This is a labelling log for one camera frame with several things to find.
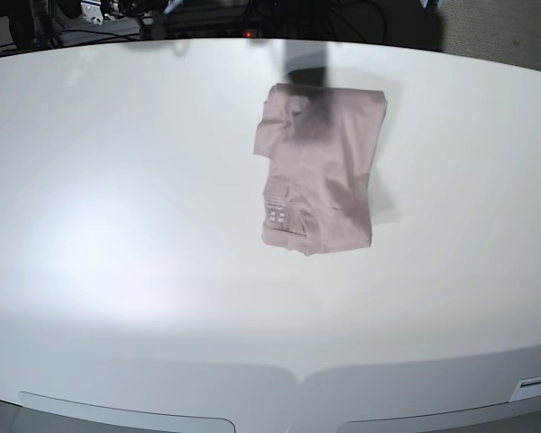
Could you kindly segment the pink T-shirt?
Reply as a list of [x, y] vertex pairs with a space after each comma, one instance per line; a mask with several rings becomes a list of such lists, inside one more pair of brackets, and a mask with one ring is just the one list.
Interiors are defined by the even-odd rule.
[[268, 159], [262, 241], [305, 255], [371, 246], [371, 166], [387, 111], [379, 90], [273, 86], [253, 152]]

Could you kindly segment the power strip with red light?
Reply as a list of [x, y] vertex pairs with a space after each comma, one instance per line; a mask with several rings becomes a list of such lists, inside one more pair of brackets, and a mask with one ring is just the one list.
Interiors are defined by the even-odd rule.
[[259, 28], [244, 29], [241, 36], [244, 39], [260, 39], [263, 36], [263, 32]]

